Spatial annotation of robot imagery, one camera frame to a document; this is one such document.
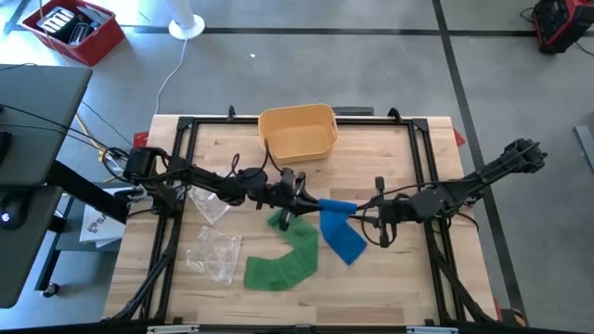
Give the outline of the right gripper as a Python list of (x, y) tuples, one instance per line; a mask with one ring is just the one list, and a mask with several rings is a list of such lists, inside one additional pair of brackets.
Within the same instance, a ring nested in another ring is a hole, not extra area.
[(378, 209), (378, 217), (351, 214), (349, 218), (373, 225), (380, 230), (379, 245), (388, 248), (397, 237), (397, 225), (405, 221), (417, 221), (417, 214), (409, 203), (409, 195), (397, 194), (393, 199), (385, 199), (385, 184), (382, 176), (375, 178), (377, 195), (374, 200), (358, 205), (357, 211), (372, 207)]

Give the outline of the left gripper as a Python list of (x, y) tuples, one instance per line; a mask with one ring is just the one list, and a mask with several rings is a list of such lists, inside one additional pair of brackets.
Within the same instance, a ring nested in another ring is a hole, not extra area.
[(291, 216), (301, 216), (311, 212), (320, 212), (318, 199), (306, 190), (304, 172), (294, 173), (292, 169), (283, 169), (281, 179), (274, 185), (266, 184), (261, 202), (271, 208), (279, 207), (278, 227), (287, 231)]

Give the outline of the blue elastic bandage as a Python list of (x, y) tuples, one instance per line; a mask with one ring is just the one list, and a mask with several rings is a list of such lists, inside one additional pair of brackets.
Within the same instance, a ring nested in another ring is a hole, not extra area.
[(353, 264), (367, 246), (367, 242), (348, 224), (357, 205), (334, 199), (320, 199), (318, 205), (322, 237), (346, 265)]

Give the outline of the green elastic bandage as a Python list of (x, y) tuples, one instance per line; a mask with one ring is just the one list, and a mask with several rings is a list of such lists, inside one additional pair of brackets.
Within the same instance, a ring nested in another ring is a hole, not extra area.
[(292, 250), (276, 259), (250, 256), (246, 260), (244, 287), (253, 290), (282, 291), (292, 289), (317, 271), (318, 231), (302, 217), (292, 216), (289, 228), (280, 229), (281, 211), (267, 219)]

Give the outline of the clear plastic zip bag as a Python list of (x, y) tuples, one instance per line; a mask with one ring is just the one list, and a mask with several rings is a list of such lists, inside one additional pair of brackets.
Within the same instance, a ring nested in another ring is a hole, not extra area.
[(226, 285), (233, 281), (241, 246), (240, 235), (203, 226), (186, 252), (186, 264), (197, 273)]
[(210, 225), (214, 225), (230, 208), (215, 193), (197, 186), (192, 186), (187, 194)]

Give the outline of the yellow plastic bin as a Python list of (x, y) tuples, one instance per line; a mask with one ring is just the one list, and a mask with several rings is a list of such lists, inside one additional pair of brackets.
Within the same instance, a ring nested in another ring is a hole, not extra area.
[(267, 109), (258, 118), (263, 151), (275, 162), (326, 159), (339, 141), (335, 113), (327, 104)]

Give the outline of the white printed box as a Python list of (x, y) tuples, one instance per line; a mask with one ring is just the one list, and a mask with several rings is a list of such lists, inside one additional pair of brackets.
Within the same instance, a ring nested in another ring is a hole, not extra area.
[(125, 224), (97, 211), (88, 205), (84, 206), (79, 241), (83, 244), (94, 244), (103, 248), (123, 237)]

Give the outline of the white round stand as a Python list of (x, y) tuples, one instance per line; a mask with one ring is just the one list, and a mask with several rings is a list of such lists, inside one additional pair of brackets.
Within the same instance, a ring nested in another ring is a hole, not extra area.
[(189, 0), (165, 0), (172, 20), (169, 23), (169, 33), (178, 40), (193, 39), (203, 33), (204, 19), (196, 15)]

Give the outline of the grey metal bar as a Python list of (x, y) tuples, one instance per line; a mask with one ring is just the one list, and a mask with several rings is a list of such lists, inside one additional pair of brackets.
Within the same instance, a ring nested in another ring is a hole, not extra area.
[(588, 165), (594, 173), (594, 136), (586, 126), (576, 126), (574, 131)]

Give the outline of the red plastic crate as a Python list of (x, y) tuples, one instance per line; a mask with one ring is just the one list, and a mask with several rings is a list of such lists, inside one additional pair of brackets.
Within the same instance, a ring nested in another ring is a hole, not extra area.
[[(65, 32), (48, 34), (37, 26), (37, 21), (57, 6), (71, 11), (76, 22)], [(46, 46), (89, 67), (96, 65), (124, 38), (113, 12), (84, 0), (50, 0), (40, 5), (21, 25)]]

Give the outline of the red toolbox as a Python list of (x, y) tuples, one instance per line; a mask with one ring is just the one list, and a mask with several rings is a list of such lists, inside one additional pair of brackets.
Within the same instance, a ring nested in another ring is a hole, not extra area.
[(564, 53), (594, 24), (594, 0), (538, 0), (532, 19), (539, 51)]

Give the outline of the dark grey operator desk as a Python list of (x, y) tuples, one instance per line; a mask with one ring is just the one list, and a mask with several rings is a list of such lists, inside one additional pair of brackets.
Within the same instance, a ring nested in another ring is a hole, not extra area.
[(63, 193), (126, 219), (123, 201), (58, 160), (91, 76), (86, 67), (0, 64), (0, 201), (23, 198), (26, 213), (19, 229), (0, 227), (0, 308), (17, 303)]

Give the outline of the black computer mouse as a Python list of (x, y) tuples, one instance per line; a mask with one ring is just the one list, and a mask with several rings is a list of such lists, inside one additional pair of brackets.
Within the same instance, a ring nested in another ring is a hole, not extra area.
[(5, 230), (19, 229), (25, 222), (25, 200), (6, 196), (0, 201), (0, 227)]

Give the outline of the black tray with white slots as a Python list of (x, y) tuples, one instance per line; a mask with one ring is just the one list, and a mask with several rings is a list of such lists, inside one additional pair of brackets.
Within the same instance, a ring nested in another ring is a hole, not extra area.
[(37, 21), (37, 26), (48, 34), (65, 32), (76, 22), (75, 15), (68, 9), (57, 6)]

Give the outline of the silver aluminium bracket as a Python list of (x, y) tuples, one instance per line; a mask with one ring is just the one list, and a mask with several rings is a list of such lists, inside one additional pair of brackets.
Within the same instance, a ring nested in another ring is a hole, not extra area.
[(457, 328), (449, 327), (406, 327), (406, 334), (459, 334)]
[(199, 325), (161, 325), (147, 328), (146, 334), (194, 334), (200, 332)]

